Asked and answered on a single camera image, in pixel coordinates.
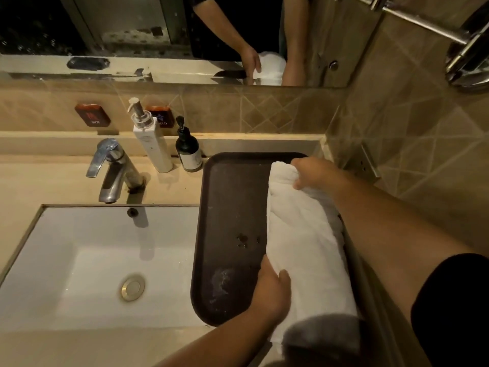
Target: faucet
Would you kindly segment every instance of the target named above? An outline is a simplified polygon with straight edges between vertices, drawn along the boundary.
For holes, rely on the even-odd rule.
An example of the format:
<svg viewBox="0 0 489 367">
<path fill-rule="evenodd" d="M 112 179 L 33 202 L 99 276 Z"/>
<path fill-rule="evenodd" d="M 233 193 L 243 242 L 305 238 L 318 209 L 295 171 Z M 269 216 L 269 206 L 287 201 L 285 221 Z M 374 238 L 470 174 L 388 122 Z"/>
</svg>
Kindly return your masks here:
<svg viewBox="0 0 489 367">
<path fill-rule="evenodd" d="M 110 165 L 98 196 L 99 202 L 116 202 L 121 196 L 123 181 L 126 182 L 130 193 L 144 187 L 143 176 L 136 170 L 128 155 L 114 138 L 107 138 L 98 143 L 97 151 L 87 171 L 87 178 L 95 178 L 105 160 Z"/>
</svg>

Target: countertop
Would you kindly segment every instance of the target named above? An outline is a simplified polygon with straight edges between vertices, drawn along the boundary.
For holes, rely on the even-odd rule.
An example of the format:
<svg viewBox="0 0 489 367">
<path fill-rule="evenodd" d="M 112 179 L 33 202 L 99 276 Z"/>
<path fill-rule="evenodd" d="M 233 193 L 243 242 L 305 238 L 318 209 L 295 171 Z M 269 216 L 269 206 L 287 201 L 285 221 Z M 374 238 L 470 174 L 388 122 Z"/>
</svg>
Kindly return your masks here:
<svg viewBox="0 0 489 367">
<path fill-rule="evenodd" d="M 202 170 L 174 169 L 159 174 L 147 157 L 132 157 L 147 179 L 144 204 L 195 204 L 200 201 Z M 98 178 L 86 178 L 90 158 L 83 156 L 0 155 L 0 268 L 3 270 L 42 204 L 99 204 L 107 165 Z M 128 203 L 122 192 L 116 204 Z M 150 367 L 208 332 L 207 326 L 179 329 L 95 329 L 0 334 L 3 366 Z M 279 359 L 272 347 L 261 365 Z"/>
</svg>

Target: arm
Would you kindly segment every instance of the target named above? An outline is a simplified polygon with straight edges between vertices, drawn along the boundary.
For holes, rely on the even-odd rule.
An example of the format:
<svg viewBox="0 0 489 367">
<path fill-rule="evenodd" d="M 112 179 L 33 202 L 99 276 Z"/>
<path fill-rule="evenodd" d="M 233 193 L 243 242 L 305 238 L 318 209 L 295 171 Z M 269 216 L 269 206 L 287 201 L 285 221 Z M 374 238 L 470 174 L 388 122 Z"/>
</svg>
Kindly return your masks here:
<svg viewBox="0 0 489 367">
<path fill-rule="evenodd" d="M 241 56 L 243 68 L 248 77 L 253 77 L 255 68 L 261 72 L 262 66 L 258 53 L 236 31 L 216 1 L 205 0 L 194 6 L 194 11 L 214 35 Z"/>
<path fill-rule="evenodd" d="M 248 310 L 195 340 L 156 367 L 240 367 L 251 360 L 289 309 L 290 277 L 286 271 L 280 271 L 277 275 L 265 255 Z"/>
<path fill-rule="evenodd" d="M 296 189 L 322 189 L 333 199 L 355 248 L 408 321 L 419 290 L 435 268 L 451 256 L 473 253 L 403 202 L 330 161 L 309 157 L 292 165 L 300 175 Z"/>
<path fill-rule="evenodd" d="M 309 20 L 308 0 L 284 0 L 284 29 L 287 40 L 287 65 L 283 86 L 306 84 L 306 47 Z"/>
</svg>

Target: dark brown tray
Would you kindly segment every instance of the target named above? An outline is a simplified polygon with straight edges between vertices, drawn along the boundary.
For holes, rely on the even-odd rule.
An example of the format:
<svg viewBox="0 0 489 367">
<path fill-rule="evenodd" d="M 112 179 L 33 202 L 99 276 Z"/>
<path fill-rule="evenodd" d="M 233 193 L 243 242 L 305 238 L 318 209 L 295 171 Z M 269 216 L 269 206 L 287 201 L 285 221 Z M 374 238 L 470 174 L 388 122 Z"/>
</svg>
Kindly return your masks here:
<svg viewBox="0 0 489 367">
<path fill-rule="evenodd" d="M 204 167 L 192 274 L 195 313 L 212 326 L 246 310 L 266 248 L 271 164 L 301 153 L 219 153 Z"/>
</svg>

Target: sink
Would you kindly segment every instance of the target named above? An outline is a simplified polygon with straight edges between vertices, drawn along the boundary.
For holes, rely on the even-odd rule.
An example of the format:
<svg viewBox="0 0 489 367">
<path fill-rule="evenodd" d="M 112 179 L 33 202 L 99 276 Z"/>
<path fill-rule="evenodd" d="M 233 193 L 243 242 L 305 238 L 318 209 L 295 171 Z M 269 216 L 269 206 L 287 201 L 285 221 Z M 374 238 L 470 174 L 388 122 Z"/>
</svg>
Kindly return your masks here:
<svg viewBox="0 0 489 367">
<path fill-rule="evenodd" d="M 45 207 L 0 286 L 0 332 L 204 325 L 190 300 L 198 215 Z M 126 279 L 126 291 L 142 292 L 129 302 Z"/>
</svg>

